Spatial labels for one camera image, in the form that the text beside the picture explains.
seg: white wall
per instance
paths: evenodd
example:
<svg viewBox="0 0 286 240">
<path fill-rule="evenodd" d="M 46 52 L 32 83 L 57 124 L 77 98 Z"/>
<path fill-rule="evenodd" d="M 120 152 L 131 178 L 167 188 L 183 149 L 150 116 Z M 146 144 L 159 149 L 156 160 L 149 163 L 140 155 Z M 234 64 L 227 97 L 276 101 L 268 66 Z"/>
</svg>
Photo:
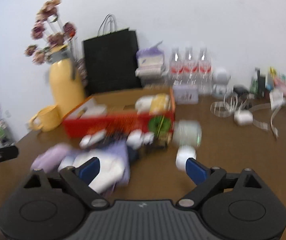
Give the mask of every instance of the white wall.
<svg viewBox="0 0 286 240">
<path fill-rule="evenodd" d="M 29 118 L 53 103 L 44 78 L 49 66 L 23 55 L 45 1 L 0 0 L 0 103 L 17 139 Z M 171 47 L 191 44 L 197 51 L 203 41 L 214 67 L 230 70 L 232 85 L 248 86 L 254 67 L 286 73 L 286 0 L 63 0 L 59 12 L 76 24 L 79 41 L 95 36 L 113 13 L 120 28 L 137 30 L 141 48 L 163 40 L 167 59 Z"/>
</svg>

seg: water bottle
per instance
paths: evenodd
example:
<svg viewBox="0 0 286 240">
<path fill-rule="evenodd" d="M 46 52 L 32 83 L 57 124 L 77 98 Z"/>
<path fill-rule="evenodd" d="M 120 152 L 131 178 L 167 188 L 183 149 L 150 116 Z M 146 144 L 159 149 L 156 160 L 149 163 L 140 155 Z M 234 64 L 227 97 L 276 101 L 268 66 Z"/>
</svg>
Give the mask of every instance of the water bottle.
<svg viewBox="0 0 286 240">
<path fill-rule="evenodd" d="M 179 48 L 172 50 L 172 55 L 170 58 L 170 76 L 169 85 L 181 85 L 183 76 L 183 64 L 179 54 Z"/>
<path fill-rule="evenodd" d="M 212 91 L 211 59 L 207 48 L 202 48 L 198 60 L 200 74 L 199 94 L 210 95 Z"/>
<path fill-rule="evenodd" d="M 197 61 L 193 59 L 192 47 L 186 48 L 184 58 L 183 82 L 187 85 L 194 85 L 197 73 Z"/>
</svg>

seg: bottle label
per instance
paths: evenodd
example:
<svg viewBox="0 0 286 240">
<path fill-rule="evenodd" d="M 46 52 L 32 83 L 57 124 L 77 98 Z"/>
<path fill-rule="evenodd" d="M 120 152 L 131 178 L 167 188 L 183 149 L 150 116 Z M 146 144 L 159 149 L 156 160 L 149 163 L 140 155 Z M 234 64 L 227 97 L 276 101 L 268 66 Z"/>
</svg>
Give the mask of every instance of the bottle label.
<svg viewBox="0 0 286 240">
<path fill-rule="evenodd" d="M 197 65 L 196 64 L 187 64 L 187 66 L 184 67 L 185 73 L 194 73 L 197 72 Z"/>
<path fill-rule="evenodd" d="M 183 67 L 179 67 L 179 66 L 173 66 L 170 68 L 171 73 L 175 73 L 175 74 L 182 74 L 183 73 Z"/>
<path fill-rule="evenodd" d="M 203 65 L 203 66 L 199 66 L 199 71 L 200 71 L 201 73 L 208 74 L 208 73 L 210 73 L 210 72 L 211 72 L 211 70 L 212 70 L 211 65 Z"/>
</svg>

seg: red box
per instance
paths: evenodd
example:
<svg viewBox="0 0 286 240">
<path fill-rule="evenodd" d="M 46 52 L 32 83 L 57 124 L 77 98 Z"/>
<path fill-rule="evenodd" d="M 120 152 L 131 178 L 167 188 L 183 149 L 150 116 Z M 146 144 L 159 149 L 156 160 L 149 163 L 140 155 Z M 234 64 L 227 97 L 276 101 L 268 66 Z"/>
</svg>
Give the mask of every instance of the red box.
<svg viewBox="0 0 286 240">
<path fill-rule="evenodd" d="M 168 111 L 158 114 L 149 114 L 148 112 L 137 114 L 134 106 L 139 98 L 163 93 L 170 96 L 170 109 Z M 89 104 L 89 100 L 92 98 L 97 104 L 107 106 L 107 114 L 94 117 L 75 117 L 75 113 L 82 111 L 82 106 L 85 103 Z M 68 136 L 77 138 L 94 134 L 102 129 L 106 129 L 108 134 L 120 130 L 130 133 L 135 129 L 141 129 L 143 132 L 155 132 L 161 122 L 163 125 L 160 136 L 163 138 L 164 136 L 169 137 L 173 133 L 174 114 L 175 100 L 170 87 L 120 90 L 88 97 L 84 103 L 64 117 L 63 126 Z"/>
</svg>

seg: cardboard box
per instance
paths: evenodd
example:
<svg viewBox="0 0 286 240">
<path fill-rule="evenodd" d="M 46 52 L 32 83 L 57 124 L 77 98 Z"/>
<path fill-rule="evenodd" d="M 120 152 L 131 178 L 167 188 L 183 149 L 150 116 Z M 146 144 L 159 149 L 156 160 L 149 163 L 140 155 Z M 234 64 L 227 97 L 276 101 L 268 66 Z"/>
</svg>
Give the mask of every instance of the cardboard box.
<svg viewBox="0 0 286 240">
<path fill-rule="evenodd" d="M 137 114 L 135 103 L 139 98 L 160 93 L 170 96 L 169 110 L 158 114 L 148 112 Z M 106 105 L 107 114 L 79 118 L 79 113 L 85 106 L 90 107 L 94 104 Z M 155 132 L 162 123 L 160 136 L 168 137 L 173 133 L 174 114 L 175 100 L 170 87 L 120 90 L 88 97 L 84 103 L 64 117 L 63 126 L 70 137 L 77 138 L 94 134 L 102 129 L 106 129 L 108 133 L 120 130 L 130 133 L 135 129 Z"/>
<path fill-rule="evenodd" d="M 178 105 L 197 104 L 199 102 L 198 88 L 196 85 L 173 86 L 175 102 Z"/>
</svg>

